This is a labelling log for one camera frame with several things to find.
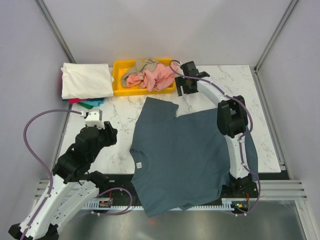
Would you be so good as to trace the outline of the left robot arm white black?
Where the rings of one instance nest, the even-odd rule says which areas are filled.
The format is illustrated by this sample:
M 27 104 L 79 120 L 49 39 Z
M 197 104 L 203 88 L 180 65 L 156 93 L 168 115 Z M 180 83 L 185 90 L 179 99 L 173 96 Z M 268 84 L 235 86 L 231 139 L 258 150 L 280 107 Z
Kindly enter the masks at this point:
M 89 172 L 100 151 L 117 143 L 117 129 L 105 121 L 104 127 L 82 128 L 75 142 L 58 158 L 48 191 L 35 209 L 8 233 L 16 240 L 57 240 L 66 224 L 91 199 L 110 191 L 109 179 L 99 171 Z

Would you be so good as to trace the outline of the blue-grey t-shirt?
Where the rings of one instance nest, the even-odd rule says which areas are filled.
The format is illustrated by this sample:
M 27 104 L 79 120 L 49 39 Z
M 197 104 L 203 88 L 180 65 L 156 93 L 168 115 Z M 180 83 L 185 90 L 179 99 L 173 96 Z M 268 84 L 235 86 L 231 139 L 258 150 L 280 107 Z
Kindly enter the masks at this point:
M 178 108 L 148 97 L 135 124 L 131 182 L 148 217 L 215 201 L 229 184 L 229 151 L 217 109 L 177 116 Z

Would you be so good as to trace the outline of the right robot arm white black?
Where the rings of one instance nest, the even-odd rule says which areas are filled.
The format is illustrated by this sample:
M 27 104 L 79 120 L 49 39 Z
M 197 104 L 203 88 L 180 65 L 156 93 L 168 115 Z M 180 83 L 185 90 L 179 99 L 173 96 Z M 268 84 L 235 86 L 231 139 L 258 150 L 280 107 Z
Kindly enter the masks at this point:
M 244 98 L 241 95 L 228 95 L 210 79 L 207 72 L 200 72 L 193 61 L 182 64 L 178 60 L 171 60 L 171 69 L 175 66 L 174 63 L 183 72 L 173 71 L 177 75 L 175 84 L 178 96 L 201 93 L 217 107 L 217 127 L 227 142 L 229 153 L 229 173 L 232 180 L 229 191 L 235 197 L 242 196 L 247 191 L 243 180 L 258 178 L 250 170 L 247 161 L 245 138 L 253 130 L 253 119 Z

